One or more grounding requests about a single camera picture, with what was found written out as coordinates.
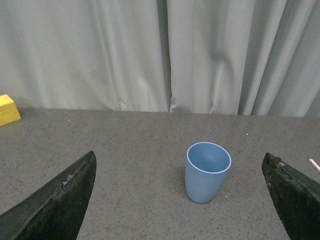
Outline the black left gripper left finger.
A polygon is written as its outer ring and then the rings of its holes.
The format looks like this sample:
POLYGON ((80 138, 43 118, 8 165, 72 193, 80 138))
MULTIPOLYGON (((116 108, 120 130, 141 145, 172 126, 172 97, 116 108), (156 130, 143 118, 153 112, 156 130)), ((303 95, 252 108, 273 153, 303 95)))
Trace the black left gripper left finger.
POLYGON ((96 178, 89 151, 29 197, 0 216, 2 240, 75 240, 96 178))

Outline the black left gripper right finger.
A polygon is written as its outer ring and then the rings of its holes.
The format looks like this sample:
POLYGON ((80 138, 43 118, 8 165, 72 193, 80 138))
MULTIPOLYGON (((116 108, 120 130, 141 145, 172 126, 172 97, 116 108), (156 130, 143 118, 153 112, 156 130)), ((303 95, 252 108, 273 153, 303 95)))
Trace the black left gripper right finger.
POLYGON ((320 184, 281 158, 266 153, 262 173, 273 205, 291 240, 320 238, 320 184))

